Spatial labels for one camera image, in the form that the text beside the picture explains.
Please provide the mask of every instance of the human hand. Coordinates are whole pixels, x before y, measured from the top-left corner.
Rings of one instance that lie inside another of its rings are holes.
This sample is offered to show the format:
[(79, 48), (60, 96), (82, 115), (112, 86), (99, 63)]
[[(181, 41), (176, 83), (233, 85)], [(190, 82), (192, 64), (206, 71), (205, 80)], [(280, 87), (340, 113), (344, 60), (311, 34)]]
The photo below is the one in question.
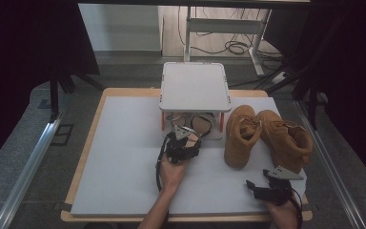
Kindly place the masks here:
[(178, 164), (172, 164), (168, 161), (166, 155), (162, 156), (160, 163), (160, 177), (162, 180), (162, 190), (175, 192), (180, 185), (186, 172), (189, 160), (180, 161)]
[(266, 201), (266, 205), (275, 226), (279, 229), (296, 229), (296, 209), (290, 201), (281, 206)]

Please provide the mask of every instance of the brown boot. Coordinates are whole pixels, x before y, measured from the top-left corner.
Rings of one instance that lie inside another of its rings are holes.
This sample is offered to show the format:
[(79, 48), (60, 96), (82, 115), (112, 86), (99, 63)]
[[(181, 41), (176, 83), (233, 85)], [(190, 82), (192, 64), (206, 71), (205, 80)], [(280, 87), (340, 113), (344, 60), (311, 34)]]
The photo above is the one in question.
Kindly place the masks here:
[(227, 122), (225, 162), (234, 168), (245, 167), (260, 134), (260, 122), (251, 106), (241, 105), (234, 109)]
[(313, 150), (309, 133), (296, 123), (283, 121), (270, 110), (260, 112), (257, 118), (262, 125), (261, 139), (270, 148), (273, 165), (298, 174), (309, 162), (309, 154)]

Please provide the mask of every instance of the wooden table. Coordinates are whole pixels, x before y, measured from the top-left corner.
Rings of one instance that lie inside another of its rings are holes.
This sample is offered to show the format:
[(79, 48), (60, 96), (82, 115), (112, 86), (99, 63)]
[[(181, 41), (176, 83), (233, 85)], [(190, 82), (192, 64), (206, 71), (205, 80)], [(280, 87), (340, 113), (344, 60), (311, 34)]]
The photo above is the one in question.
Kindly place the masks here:
[[(78, 185), (80, 179), (82, 177), (82, 173), (85, 167), (86, 160), (88, 158), (88, 154), (92, 145), (92, 140), (94, 133), (96, 132), (97, 123), (99, 121), (104, 103), (106, 101), (107, 96), (149, 96), (149, 97), (159, 97), (160, 90), (159, 89), (132, 89), (132, 88), (110, 88), (106, 89), (103, 92), (103, 95), (100, 99), (99, 105), (96, 110), (96, 114), (94, 116), (93, 122), (91, 124), (91, 129), (89, 131), (85, 147), (83, 149), (82, 155), (79, 159), (79, 163), (77, 165), (70, 190), (68, 192), (67, 198), (65, 200), (66, 205), (72, 205), (75, 199), (76, 191), (78, 189)], [(230, 90), (231, 97), (268, 97), (264, 91), (255, 91), (255, 90)], [(309, 208), (309, 203), (306, 197), (303, 197), (303, 209), (302, 212), (304, 220), (312, 219), (313, 213)], [(134, 222), (141, 221), (141, 217), (121, 217), (121, 218), (92, 218), (92, 217), (75, 217), (69, 211), (63, 210), (61, 212), (61, 219), (69, 222), (77, 222), (77, 221), (116, 221), (116, 222)], [(180, 221), (180, 222), (191, 222), (191, 221), (271, 221), (270, 215), (268, 214), (259, 214), (259, 215), (246, 215), (246, 216), (207, 216), (207, 217), (170, 217), (169, 221)]]

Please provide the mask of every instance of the wall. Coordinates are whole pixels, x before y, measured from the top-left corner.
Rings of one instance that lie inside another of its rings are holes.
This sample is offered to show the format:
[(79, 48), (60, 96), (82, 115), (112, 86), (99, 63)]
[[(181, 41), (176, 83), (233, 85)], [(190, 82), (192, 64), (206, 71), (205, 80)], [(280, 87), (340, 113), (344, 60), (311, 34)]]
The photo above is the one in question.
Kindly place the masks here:
[(79, 4), (94, 51), (160, 51), (158, 6)]

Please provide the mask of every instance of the white cardboard sheet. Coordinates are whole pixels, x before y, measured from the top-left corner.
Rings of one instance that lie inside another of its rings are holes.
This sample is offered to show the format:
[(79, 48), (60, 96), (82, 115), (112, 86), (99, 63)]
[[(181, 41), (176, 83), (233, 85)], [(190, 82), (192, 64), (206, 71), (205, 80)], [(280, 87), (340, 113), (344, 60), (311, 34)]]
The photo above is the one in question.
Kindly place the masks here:
[[(278, 113), (274, 100), (232, 99), (232, 111), (248, 104), (256, 113)], [(225, 121), (231, 112), (226, 114)], [(108, 97), (100, 116), (91, 150), (71, 208), (74, 216), (143, 216), (153, 206), (158, 190), (155, 163), (163, 142), (161, 111), (157, 97)], [(203, 141), (199, 156), (193, 158), (170, 207), (173, 215), (231, 215), (265, 212), (254, 199), (246, 179), (268, 187), (263, 169), (274, 168), (268, 147), (259, 139), (245, 168), (236, 170), (224, 161), (225, 130), (221, 140)], [(291, 183), (301, 196), (303, 180)]]

